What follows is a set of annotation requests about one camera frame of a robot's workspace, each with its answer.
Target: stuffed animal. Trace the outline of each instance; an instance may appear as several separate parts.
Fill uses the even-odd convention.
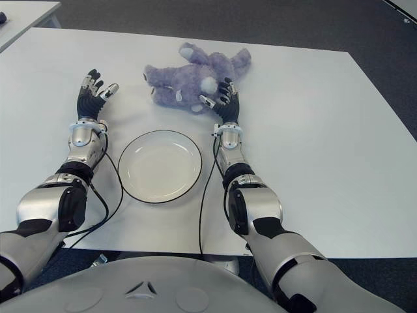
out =
[[[191,64],[183,67],[145,67],[143,76],[152,88],[152,98],[156,104],[203,113],[208,110],[199,95],[213,100],[220,98],[218,83],[224,79],[239,79],[249,69],[251,55],[247,49],[240,50],[229,59],[222,53],[207,55],[201,48],[184,43],[179,50],[183,58]]]

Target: plate rim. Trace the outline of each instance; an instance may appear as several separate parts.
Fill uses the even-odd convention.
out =
[[[170,129],[158,129],[158,130],[152,130],[152,131],[150,131],[150,132],[146,132],[146,133],[144,133],[144,134],[142,134],[142,135],[140,135],[140,136],[138,136],[138,137],[136,137],[136,138],[134,138],[133,140],[131,140],[127,145],[126,145],[126,147],[123,149],[123,151],[122,151],[122,153],[120,154],[120,157],[119,157],[119,161],[118,161],[118,163],[117,163],[117,173],[119,172],[119,168],[120,168],[120,161],[122,160],[122,157],[123,157],[123,154],[124,154],[124,152],[126,151],[126,149],[135,141],[135,140],[137,140],[137,139],[139,139],[140,137],[143,137],[143,136],[145,136],[145,135],[147,135],[147,134],[150,134],[150,133],[152,133],[152,132],[176,132],[177,134],[180,134],[180,135],[183,135],[184,137],[187,137],[194,145],[195,145],[195,147],[197,148],[197,151],[198,151],[198,154],[199,154],[199,156],[200,156],[200,170],[199,170],[199,173],[198,173],[198,175],[197,175],[197,177],[195,178],[195,181],[193,182],[193,184],[189,187],[189,189],[187,189],[184,193],[182,193],[182,194],[180,194],[178,197],[176,197],[176,198],[173,198],[173,199],[170,199],[170,200],[167,200],[167,201],[161,201],[161,202],[150,202],[150,201],[145,201],[145,200],[141,200],[141,199],[139,199],[139,198],[137,198],[137,197],[135,197],[135,196],[133,196],[133,195],[131,195],[130,193],[129,193],[129,191],[127,191],[127,189],[124,187],[124,185],[122,184],[122,187],[123,187],[123,190],[129,195],[129,196],[131,196],[133,199],[135,199],[135,200],[137,200],[137,201],[140,201],[140,202],[143,202],[143,203],[149,203],[149,204],[159,204],[159,203],[167,203],[167,202],[171,202],[171,201],[174,201],[175,199],[178,199],[178,198],[180,198],[180,197],[182,197],[183,195],[185,195],[187,192],[189,192],[193,187],[194,187],[194,185],[197,183],[197,181],[198,181],[198,179],[200,178],[200,175],[201,175],[201,170],[203,169],[203,158],[202,158],[202,156],[201,156],[201,151],[200,151],[200,148],[198,148],[198,145],[193,141],[193,139],[191,139],[190,137],[188,137],[187,135],[185,135],[185,134],[183,134],[183,133],[181,133],[181,132],[177,132],[176,130],[170,130]]]

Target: floor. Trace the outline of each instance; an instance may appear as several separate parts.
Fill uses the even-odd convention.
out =
[[[63,28],[349,52],[417,139],[417,26],[382,0],[61,2],[57,15]],[[99,253],[70,250],[33,287],[88,267]],[[365,289],[417,312],[417,259],[332,261]],[[246,280],[251,263],[240,258]],[[266,292],[259,276],[256,284]]]

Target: white table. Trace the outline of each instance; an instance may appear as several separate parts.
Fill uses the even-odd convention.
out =
[[[416,0],[391,0],[399,8],[403,9],[407,14],[417,18],[417,1]]]
[[[7,21],[0,24],[0,52],[9,47],[31,27],[61,28],[54,12],[60,2],[0,1],[0,12]]]
[[[153,104],[142,76],[146,64],[185,65],[177,53],[184,41],[229,57],[242,47],[252,53],[252,69],[238,83],[244,153],[280,196],[285,228],[331,258],[417,256],[417,143],[348,53],[67,29],[30,29],[0,55],[0,231],[16,227],[19,199],[65,159],[79,85],[97,68],[106,84],[120,84],[100,114],[114,159],[133,138],[171,129],[196,142],[203,169],[175,201],[149,205],[127,196],[78,247],[198,252],[215,119]],[[114,207],[120,190],[106,159],[94,184]],[[215,171],[203,212],[204,251],[245,255],[224,218],[222,195]],[[103,215],[91,193],[86,224]]]

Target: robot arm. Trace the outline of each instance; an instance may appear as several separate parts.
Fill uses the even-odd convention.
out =
[[[19,295],[51,258],[70,231],[85,220],[87,191],[94,169],[106,152],[107,126],[98,112],[117,92],[112,84],[97,95],[103,81],[92,70],[77,101],[78,120],[70,127],[70,152],[58,171],[29,191],[17,210],[18,229],[0,233],[0,302]]]
[[[281,203],[241,152],[239,99],[229,79],[220,83],[223,104],[200,96],[222,119],[218,158],[228,193],[229,224],[247,243],[276,302],[290,313],[403,312],[350,280],[301,235],[285,230]]]

